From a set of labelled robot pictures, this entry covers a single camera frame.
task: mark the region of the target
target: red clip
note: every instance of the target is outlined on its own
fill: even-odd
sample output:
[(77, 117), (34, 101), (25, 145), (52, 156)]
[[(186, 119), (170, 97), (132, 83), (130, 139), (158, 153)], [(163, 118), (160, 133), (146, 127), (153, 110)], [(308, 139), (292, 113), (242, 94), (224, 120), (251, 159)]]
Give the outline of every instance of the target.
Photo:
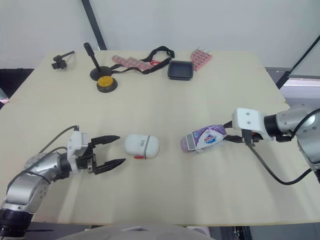
[(155, 66), (155, 65), (158, 65), (159, 63), (161, 63), (160, 61), (156, 61), (156, 60), (152, 60), (151, 62), (150, 62), (150, 65), (151, 66)]

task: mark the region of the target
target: black pole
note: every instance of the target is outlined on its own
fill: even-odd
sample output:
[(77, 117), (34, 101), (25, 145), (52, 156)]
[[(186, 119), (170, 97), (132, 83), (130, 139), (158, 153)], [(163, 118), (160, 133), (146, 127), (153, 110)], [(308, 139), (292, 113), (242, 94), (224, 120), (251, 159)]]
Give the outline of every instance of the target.
[(317, 43), (320, 41), (320, 35), (316, 38), (316, 40), (311, 44), (311, 46), (308, 48), (308, 50), (300, 57), (300, 59), (293, 65), (292, 69), (290, 71), (286, 71), (282, 77), (280, 77), (279, 81), (276, 83), (276, 86), (278, 89), (280, 89), (286, 81), (288, 81), (290, 74), (295, 70), (295, 68), (305, 59), (305, 57), (310, 53), (310, 51), (317, 45)]
[(95, 35), (96, 41), (98, 43), (98, 47), (100, 50), (107, 50), (104, 38), (102, 37), (102, 34), (100, 32), (100, 28), (98, 26), (94, 11), (92, 10), (90, 0), (81, 0), (82, 5), (84, 7), (86, 16), (89, 19), (91, 28), (93, 30), (93, 33)]

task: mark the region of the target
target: purple bottle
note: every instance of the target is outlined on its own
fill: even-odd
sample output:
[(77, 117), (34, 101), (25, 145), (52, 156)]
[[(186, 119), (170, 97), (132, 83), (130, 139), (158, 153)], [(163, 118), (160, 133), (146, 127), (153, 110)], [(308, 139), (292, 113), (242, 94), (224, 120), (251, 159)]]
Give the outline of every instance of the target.
[(202, 153), (223, 141), (227, 136), (223, 125), (210, 125), (188, 133), (181, 138), (180, 145), (183, 152)]

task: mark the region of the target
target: black button base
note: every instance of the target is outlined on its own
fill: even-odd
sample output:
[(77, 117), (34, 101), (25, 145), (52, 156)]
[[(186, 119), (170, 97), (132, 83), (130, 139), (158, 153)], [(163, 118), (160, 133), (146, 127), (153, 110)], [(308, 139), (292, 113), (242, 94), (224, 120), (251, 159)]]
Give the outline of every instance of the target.
[(113, 90), (115, 90), (117, 87), (118, 87), (118, 82), (114, 79), (113, 79), (113, 83), (111, 86), (107, 86), (107, 87), (102, 87), (102, 86), (99, 86), (98, 83), (96, 84), (96, 88), (102, 92), (102, 93), (110, 93), (112, 92)]

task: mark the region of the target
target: black stand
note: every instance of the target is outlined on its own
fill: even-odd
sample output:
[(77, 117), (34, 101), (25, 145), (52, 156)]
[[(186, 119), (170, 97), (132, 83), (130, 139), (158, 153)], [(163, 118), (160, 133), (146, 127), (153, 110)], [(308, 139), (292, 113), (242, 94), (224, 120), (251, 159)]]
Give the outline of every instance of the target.
[(90, 72), (90, 77), (92, 78), (92, 80), (98, 81), (99, 78), (103, 77), (103, 76), (111, 76), (112, 74), (112, 70), (110, 67), (108, 66), (99, 66), (97, 59), (95, 58), (95, 53), (92, 50), (90, 44), (88, 42), (83, 44), (87, 54), (91, 57), (94, 65), (95, 65), (95, 69), (93, 69)]
[(63, 60), (64, 57), (69, 56), (71, 54), (74, 54), (75, 51), (71, 51), (68, 52), (66, 54), (63, 55), (57, 55), (53, 58), (53, 61), (55, 61), (55, 63), (52, 63), (52, 67), (53, 69), (65, 69), (67, 67), (67, 62), (65, 60)]

